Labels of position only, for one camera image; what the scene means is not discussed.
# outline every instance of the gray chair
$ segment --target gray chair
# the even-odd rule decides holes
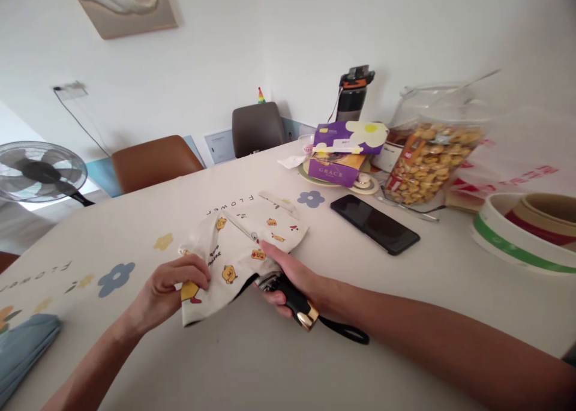
[[[284,144],[284,123],[274,102],[237,108],[232,113],[232,142],[236,158]]]

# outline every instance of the smartphone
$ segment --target smartphone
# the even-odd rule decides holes
[[[420,236],[354,195],[337,199],[330,208],[378,243],[390,255],[398,255]]]

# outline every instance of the yellow flower print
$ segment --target yellow flower print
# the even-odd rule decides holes
[[[14,306],[6,306],[4,309],[0,310],[0,334],[6,333],[10,329],[10,321],[16,315],[18,315],[21,310],[12,312],[14,310]]]
[[[32,314],[36,315],[41,313],[43,310],[48,309],[48,306],[50,306],[50,303],[52,303],[52,297],[48,297],[45,300],[42,300],[38,306],[36,306],[36,309],[34,309],[34,312],[32,312]]]
[[[386,142],[388,128],[383,123],[346,122],[346,130],[352,132],[350,141],[360,145],[366,143],[368,147],[378,147]]]
[[[80,283],[78,284],[78,288],[84,288],[84,287],[90,285],[92,283],[93,279],[94,279],[94,275],[86,276],[84,279],[82,279],[80,281]]]
[[[166,250],[168,246],[172,244],[174,238],[172,237],[172,233],[168,233],[165,236],[158,237],[156,240],[156,244],[154,245],[154,249]]]
[[[322,149],[320,150],[318,153],[316,153],[316,158],[318,159],[328,159],[330,157],[330,155],[328,154],[328,146],[326,145],[326,143],[319,143],[316,145],[316,147],[314,147],[316,149]]]

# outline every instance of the plastic bag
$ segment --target plastic bag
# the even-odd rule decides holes
[[[456,172],[453,196],[496,192],[576,196],[576,121],[522,107],[493,123],[487,138]]]

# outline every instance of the electric fan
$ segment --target electric fan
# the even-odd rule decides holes
[[[46,202],[69,196],[91,206],[78,192],[87,177],[84,161],[64,147],[36,141],[0,146],[0,199]]]

